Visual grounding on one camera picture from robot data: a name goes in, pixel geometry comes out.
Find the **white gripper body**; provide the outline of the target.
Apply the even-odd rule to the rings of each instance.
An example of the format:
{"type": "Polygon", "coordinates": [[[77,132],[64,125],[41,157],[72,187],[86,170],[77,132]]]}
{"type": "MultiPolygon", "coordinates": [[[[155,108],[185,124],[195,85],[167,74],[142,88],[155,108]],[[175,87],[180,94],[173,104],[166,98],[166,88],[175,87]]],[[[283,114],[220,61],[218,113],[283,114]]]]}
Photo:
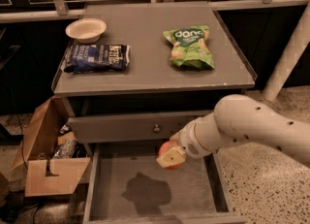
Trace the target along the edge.
{"type": "Polygon", "coordinates": [[[195,133],[195,127],[198,120],[195,119],[184,126],[179,132],[178,142],[186,151],[187,155],[199,159],[210,154],[198,141],[195,133]]]}

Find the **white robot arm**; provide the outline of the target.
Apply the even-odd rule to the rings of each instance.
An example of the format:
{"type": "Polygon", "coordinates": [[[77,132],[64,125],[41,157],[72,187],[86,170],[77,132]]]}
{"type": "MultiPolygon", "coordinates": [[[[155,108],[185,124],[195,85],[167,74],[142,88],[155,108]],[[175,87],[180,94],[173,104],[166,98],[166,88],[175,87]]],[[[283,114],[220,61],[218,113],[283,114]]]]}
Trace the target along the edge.
{"type": "Polygon", "coordinates": [[[249,142],[279,149],[307,166],[310,164],[310,125],[287,118],[252,98],[223,97],[214,111],[189,122],[159,150],[157,163],[179,168],[188,157],[203,158],[212,152],[249,142]]]}

